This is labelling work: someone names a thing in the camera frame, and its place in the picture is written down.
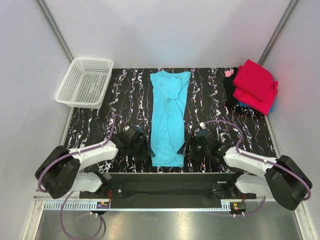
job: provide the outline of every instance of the folded red towel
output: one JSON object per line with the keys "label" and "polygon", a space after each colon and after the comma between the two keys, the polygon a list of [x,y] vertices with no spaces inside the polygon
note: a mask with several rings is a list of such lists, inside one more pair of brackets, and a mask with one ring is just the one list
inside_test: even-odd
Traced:
{"label": "folded red towel", "polygon": [[254,96],[243,91],[240,88],[235,89],[233,96],[236,99],[238,99],[240,102],[247,104],[250,107],[258,110],[260,113],[263,113],[264,115],[268,115],[275,101],[276,95],[278,93],[277,87],[278,87],[278,82],[274,81],[264,101],[259,101]]}
{"label": "folded red towel", "polygon": [[233,81],[241,89],[259,101],[266,100],[274,85],[274,78],[268,70],[251,60],[247,60]]}

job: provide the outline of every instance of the laundry basket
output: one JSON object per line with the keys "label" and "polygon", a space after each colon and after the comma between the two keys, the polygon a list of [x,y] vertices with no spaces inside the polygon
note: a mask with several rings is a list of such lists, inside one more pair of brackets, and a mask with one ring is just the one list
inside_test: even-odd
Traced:
{"label": "laundry basket", "polygon": [[55,100],[70,107],[101,108],[113,66],[111,59],[75,58],[64,75]]}

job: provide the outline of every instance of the gray wall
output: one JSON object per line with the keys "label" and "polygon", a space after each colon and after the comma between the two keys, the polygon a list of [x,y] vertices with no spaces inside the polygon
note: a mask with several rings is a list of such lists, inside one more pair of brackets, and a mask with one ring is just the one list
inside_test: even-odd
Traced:
{"label": "gray wall", "polygon": [[0,239],[18,240],[66,115],[54,97],[69,63],[35,0],[1,0],[0,33]]}
{"label": "gray wall", "polygon": [[307,206],[320,236],[320,1],[297,5],[264,67],[279,81],[271,120],[283,154],[313,182]]}
{"label": "gray wall", "polygon": [[290,0],[46,0],[74,57],[115,68],[258,61]]}

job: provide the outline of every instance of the table surface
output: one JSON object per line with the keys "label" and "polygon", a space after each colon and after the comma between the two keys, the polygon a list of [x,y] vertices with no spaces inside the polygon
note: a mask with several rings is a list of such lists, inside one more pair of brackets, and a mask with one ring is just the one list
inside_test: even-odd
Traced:
{"label": "table surface", "polygon": [[[248,152],[275,157],[265,116],[249,107],[227,107],[223,87],[225,70],[230,68],[137,68],[113,69],[100,109],[75,108],[69,124],[65,146],[79,148],[103,141],[111,130],[113,114],[120,114],[126,123],[139,125],[148,138],[151,133],[153,87],[150,74],[165,70],[169,73],[191,72],[184,115],[185,134],[194,133],[199,123],[226,120],[243,131],[240,147]],[[122,128],[116,123],[116,133]],[[220,141],[235,143],[239,134],[231,126],[216,123],[209,126]],[[224,165],[209,159],[185,157],[183,167],[154,167],[151,159],[135,162],[131,155],[116,157],[89,167],[101,173],[215,173],[228,172]]]}

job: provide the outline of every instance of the cable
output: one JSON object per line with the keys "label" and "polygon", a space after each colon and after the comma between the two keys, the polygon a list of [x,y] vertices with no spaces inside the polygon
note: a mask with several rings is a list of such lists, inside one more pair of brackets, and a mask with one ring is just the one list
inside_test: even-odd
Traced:
{"label": "cable", "polygon": [[241,142],[241,140],[242,140],[242,138],[243,138],[243,133],[242,133],[242,130],[240,129],[240,127],[238,127],[237,125],[235,125],[235,124],[232,123],[232,122],[225,121],[225,120],[210,120],[210,121],[204,122],[204,124],[209,124],[209,123],[225,123],[225,124],[229,124],[229,125],[235,127],[235,128],[239,131],[239,133],[240,133],[240,138],[239,138],[239,140],[238,140],[238,141],[236,142],[236,144],[235,144],[235,149],[236,149],[236,151],[237,151],[240,155],[245,156],[245,157],[248,157],[248,158],[251,158],[251,159],[253,159],[253,160],[257,160],[257,161],[262,162],[262,163],[271,164],[271,165],[273,165],[273,166],[275,166],[275,167],[277,167],[277,168],[285,171],[287,174],[290,174],[290,175],[293,176],[295,179],[297,179],[300,183],[302,183],[302,185],[306,188],[306,190],[307,190],[307,196],[306,196],[303,200],[306,201],[306,200],[309,200],[309,199],[311,198],[311,189],[310,189],[310,187],[308,186],[308,184],[307,184],[301,177],[299,177],[299,176],[298,176],[297,174],[295,174],[294,172],[292,172],[292,171],[286,169],[284,166],[281,166],[281,165],[279,165],[279,164],[277,164],[277,163],[274,163],[274,162],[272,162],[272,161],[269,161],[269,160],[266,160],[266,161],[265,161],[265,160],[262,159],[262,158],[259,158],[259,157],[256,157],[256,156],[251,156],[251,155],[249,155],[249,154],[243,153],[243,152],[239,149],[239,144],[240,144],[240,142]]}
{"label": "cable", "polygon": [[[110,209],[111,196],[112,196],[112,191],[111,191],[111,189],[108,191],[108,196],[109,196],[109,203],[108,203],[107,206],[105,207],[105,209],[107,209],[107,210]],[[82,219],[83,217],[85,217],[85,216],[87,216],[87,215],[91,215],[91,213],[86,213],[86,214],[83,214],[83,215],[78,216],[76,219],[74,219],[74,220],[72,221],[72,223],[69,223],[68,225],[64,225],[64,229],[69,228],[71,225],[75,224],[78,220]]]}
{"label": "cable", "polygon": [[39,177],[39,180],[38,180],[38,189],[40,192],[42,193],[47,193],[47,191],[45,189],[43,189],[41,187],[41,183],[42,183],[42,180],[44,179],[44,176],[45,174],[49,171],[50,168],[52,168],[55,164],[59,163],[60,161],[70,157],[70,156],[73,156],[73,155],[76,155],[76,154],[82,154],[82,153],[86,153],[88,151],[92,151],[92,150],[95,150],[95,149],[99,149],[99,148],[102,148],[102,146],[105,146],[111,139],[112,137],[112,134],[114,132],[114,129],[115,129],[115,122],[116,122],[116,117],[119,117],[120,120],[124,123],[124,126],[126,127],[126,123],[125,121],[122,119],[122,117],[119,115],[119,114],[115,114],[113,115],[113,119],[112,119],[112,126],[111,126],[111,131],[110,131],[110,134],[109,134],[109,137],[104,141],[104,143],[102,143],[102,145],[97,145],[97,146],[93,146],[93,147],[90,147],[90,148],[87,148],[85,150],[81,150],[80,152],[79,151],[75,151],[75,152],[71,152],[71,153],[68,153],[66,155],[63,155],[61,157],[59,157],[58,159],[54,160],[52,163],[50,163],[44,170],[43,172],[41,173],[40,177]]}
{"label": "cable", "polygon": [[[62,204],[62,207],[61,207],[61,210],[60,210],[60,225],[61,225],[61,229],[62,229],[62,231],[64,232],[64,234],[65,234],[67,237],[69,237],[70,239],[73,239],[73,240],[92,240],[92,239],[94,239],[96,236],[98,236],[98,234],[100,233],[101,228],[102,228],[102,223],[103,223],[103,218],[102,218],[102,216],[98,215],[97,213],[95,214],[95,216],[96,216],[96,217],[99,217],[99,219],[100,219],[100,226],[99,226],[99,229],[96,231],[96,233],[95,233],[92,237],[89,237],[89,238],[77,238],[77,237],[71,236],[71,235],[67,232],[67,230],[66,230],[66,228],[65,228],[65,226],[64,226],[63,218],[62,218],[62,213],[63,213],[64,207],[65,207],[65,205],[66,205],[66,202],[67,202],[68,198],[69,198],[73,193],[74,193],[73,191],[70,192],[69,195],[65,198],[65,200],[64,200],[64,202],[63,202],[63,204]],[[82,215],[81,217],[86,216],[86,215],[92,215],[92,212],[86,213],[86,214]]]}
{"label": "cable", "polygon": [[247,199],[247,196],[246,196],[246,194],[244,193],[244,194],[243,194],[242,203],[244,203],[244,202],[246,201],[246,199]]}
{"label": "cable", "polygon": [[263,208],[265,203],[266,203],[266,196],[263,197],[263,201],[262,201],[261,205],[256,210],[254,210],[252,212],[249,212],[249,213],[244,213],[243,215],[236,215],[236,214],[234,214],[234,215],[230,215],[230,214],[223,215],[223,214],[218,214],[218,213],[213,213],[213,212],[208,212],[208,211],[205,212],[205,213],[206,214],[210,214],[210,215],[214,215],[214,216],[218,216],[218,217],[234,217],[235,218],[235,217],[252,216],[252,215],[256,214],[257,212],[259,212]]}
{"label": "cable", "polygon": [[[107,138],[101,145],[89,147],[89,148],[87,148],[87,149],[85,149],[85,150],[81,150],[80,152],[79,152],[79,151],[71,152],[71,153],[68,153],[68,154],[66,154],[66,155],[63,155],[63,156],[59,157],[58,159],[54,160],[51,164],[49,164],[49,165],[43,170],[43,172],[41,173],[41,175],[40,175],[40,177],[39,177],[39,180],[38,180],[38,189],[39,189],[39,191],[42,192],[42,193],[47,193],[47,191],[41,187],[41,183],[42,183],[42,180],[43,180],[45,174],[46,174],[46,173],[49,171],[49,169],[52,168],[55,164],[59,163],[60,161],[66,159],[66,158],[68,158],[68,157],[70,157],[70,156],[73,156],[73,155],[76,155],[76,154],[79,154],[79,153],[80,153],[80,154],[81,154],[81,153],[86,153],[86,152],[88,152],[88,151],[92,151],[92,150],[95,150],[95,149],[99,149],[99,148],[102,148],[103,146],[105,146],[105,145],[110,141],[110,139],[111,139],[111,137],[112,137],[112,134],[113,134],[113,132],[114,132],[114,130],[115,130],[116,117],[120,118],[120,120],[123,122],[123,124],[124,124],[125,127],[127,126],[127,124],[125,123],[125,121],[122,119],[122,117],[121,117],[119,114],[113,115],[113,118],[112,118],[112,126],[111,126],[111,130],[110,130],[110,134],[109,134],[108,138]],[[66,197],[66,199],[64,200],[64,202],[63,202],[63,204],[62,204],[62,207],[61,207],[61,210],[60,210],[60,225],[61,225],[61,229],[62,229],[62,231],[64,232],[64,234],[65,234],[67,237],[69,237],[70,239],[73,239],[73,240],[92,240],[92,239],[94,239],[94,238],[99,234],[99,232],[101,231],[101,228],[102,228],[103,218],[102,218],[100,215],[98,215],[98,214],[95,215],[95,216],[98,216],[99,219],[100,219],[99,229],[98,229],[97,232],[96,232],[92,237],[90,237],[90,238],[76,238],[76,237],[74,237],[74,236],[71,236],[71,235],[67,232],[66,227],[65,227],[64,224],[63,224],[63,209],[64,209],[64,207],[65,207],[65,205],[66,205],[66,202],[67,202],[68,198],[69,198],[73,193],[74,193],[73,191],[70,192],[70,194]],[[110,203],[111,203],[111,196],[112,196],[111,190],[110,190],[110,193],[108,192],[108,194],[109,194],[109,204],[110,204]],[[91,212],[91,213],[84,214],[84,215],[80,216],[79,218],[82,218],[82,217],[84,217],[84,216],[86,216],[86,215],[91,215],[91,214],[92,214],[92,212]]]}
{"label": "cable", "polygon": [[222,194],[222,191],[221,191],[221,190],[211,191],[210,193],[213,193],[213,194],[217,195],[219,198],[222,198],[222,199],[225,199],[225,198],[229,197],[229,195],[230,195],[230,192],[228,192],[228,195],[227,195],[227,196],[219,195],[217,192],[221,192],[221,194]]}

